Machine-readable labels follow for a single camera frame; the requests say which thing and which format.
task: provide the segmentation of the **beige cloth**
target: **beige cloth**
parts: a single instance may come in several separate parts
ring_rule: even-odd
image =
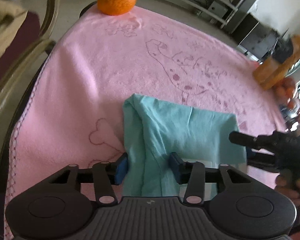
[[[26,19],[27,11],[8,0],[0,0],[0,57],[10,46]]]

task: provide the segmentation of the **floor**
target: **floor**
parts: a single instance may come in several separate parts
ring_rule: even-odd
[[[16,3],[22,5],[29,11],[36,12],[40,17],[40,22],[42,23],[46,11],[47,0],[13,0]],[[58,20],[56,26],[53,30],[51,38],[54,40],[59,40],[62,35],[77,21],[81,10],[87,6],[89,3],[95,0],[62,0],[61,7],[58,15]],[[231,47],[236,47],[234,41],[232,41],[227,35],[225,35],[221,30],[217,29],[213,25],[204,22],[202,19],[198,18],[194,14],[177,7],[169,2],[163,0],[138,0],[137,6],[154,11],[156,13],[165,15],[171,19],[182,22],[189,25],[195,29],[201,30],[217,39],[223,41]],[[34,74],[37,72],[38,68],[45,60],[46,55],[42,55],[35,64],[29,69],[27,75],[23,77],[19,86],[14,91],[13,95],[10,97],[7,106],[0,117],[0,151],[2,148],[3,140],[7,132],[10,120],[14,114],[14,111],[23,95],[26,87],[31,81]]]

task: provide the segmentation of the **folded cloth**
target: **folded cloth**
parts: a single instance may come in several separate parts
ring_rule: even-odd
[[[229,133],[238,131],[234,114],[178,105],[133,94],[123,104],[124,146],[129,172],[124,196],[179,195],[169,153],[181,158],[205,160],[213,167],[246,163],[245,148],[232,144]]]
[[[27,11],[19,5],[0,0],[0,57],[10,46],[26,16]]]

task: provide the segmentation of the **pink tablecloth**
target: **pink tablecloth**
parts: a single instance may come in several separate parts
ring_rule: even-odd
[[[111,17],[92,7],[54,48],[15,126],[6,203],[70,163],[118,158],[122,103],[132,93],[235,113],[253,135],[285,129],[254,68],[217,39],[159,14],[135,7]],[[251,174],[273,185],[273,176]],[[91,185],[82,191],[94,198]]]

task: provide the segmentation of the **folded teal shirt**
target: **folded teal shirt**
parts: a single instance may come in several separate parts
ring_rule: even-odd
[[[232,144],[229,133],[238,131],[234,114],[217,113],[133,94],[123,104],[124,146],[129,171],[124,196],[179,194],[168,166],[171,152],[181,158],[221,163],[238,168],[246,163],[245,148]]]

